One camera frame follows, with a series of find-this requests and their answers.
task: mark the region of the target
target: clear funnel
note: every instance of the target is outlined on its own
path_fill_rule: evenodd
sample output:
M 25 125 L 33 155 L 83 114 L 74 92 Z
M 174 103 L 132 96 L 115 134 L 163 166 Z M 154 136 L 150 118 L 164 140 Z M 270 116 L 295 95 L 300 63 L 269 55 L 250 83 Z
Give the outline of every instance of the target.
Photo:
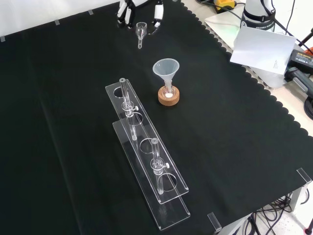
M 165 82 L 162 95 L 166 98 L 171 98 L 175 95 L 175 89 L 172 88 L 172 79 L 178 69 L 178 61 L 170 58 L 159 60 L 153 65 L 153 72 Z

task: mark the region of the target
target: paper sheet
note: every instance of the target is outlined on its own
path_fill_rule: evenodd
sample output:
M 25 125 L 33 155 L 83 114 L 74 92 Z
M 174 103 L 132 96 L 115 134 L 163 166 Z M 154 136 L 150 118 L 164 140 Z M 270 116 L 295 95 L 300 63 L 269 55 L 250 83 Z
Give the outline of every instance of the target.
M 295 41 L 295 37 L 241 27 L 230 61 L 284 74 Z

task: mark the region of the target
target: clear acrylic test tube rack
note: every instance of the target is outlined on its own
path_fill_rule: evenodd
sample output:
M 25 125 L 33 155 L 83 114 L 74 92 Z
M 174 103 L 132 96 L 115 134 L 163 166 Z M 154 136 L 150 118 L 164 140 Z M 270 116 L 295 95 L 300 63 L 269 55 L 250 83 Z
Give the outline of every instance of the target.
M 113 127 L 160 230 L 190 216 L 181 196 L 189 191 L 130 82 L 106 87 L 119 121 Z

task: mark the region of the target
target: black tablecloth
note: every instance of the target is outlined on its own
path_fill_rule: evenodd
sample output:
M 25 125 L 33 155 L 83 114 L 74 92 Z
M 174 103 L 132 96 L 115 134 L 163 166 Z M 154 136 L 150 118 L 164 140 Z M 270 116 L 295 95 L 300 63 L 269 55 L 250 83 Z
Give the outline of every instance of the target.
M 191 217 L 168 234 L 210 234 L 304 184 L 313 141 L 282 104 L 180 2 L 137 49 L 118 4 L 6 37 L 0 44 L 3 234 L 159 234 L 112 123 L 105 87 L 130 80 L 189 193 Z M 150 22 L 154 5 L 136 13 Z M 157 101 L 162 58 L 180 69 L 180 101 Z

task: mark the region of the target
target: wooden base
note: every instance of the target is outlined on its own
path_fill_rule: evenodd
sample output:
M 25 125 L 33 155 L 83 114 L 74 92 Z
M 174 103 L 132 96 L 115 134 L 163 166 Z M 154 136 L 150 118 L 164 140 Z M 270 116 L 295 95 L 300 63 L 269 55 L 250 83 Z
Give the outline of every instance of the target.
M 179 90 L 177 87 L 173 86 L 173 89 L 175 90 L 175 95 L 171 98 L 166 98 L 162 95 L 162 90 L 164 87 L 161 87 L 160 90 L 157 92 L 158 100 L 161 104 L 165 106 L 173 106 L 178 103 L 179 101 Z

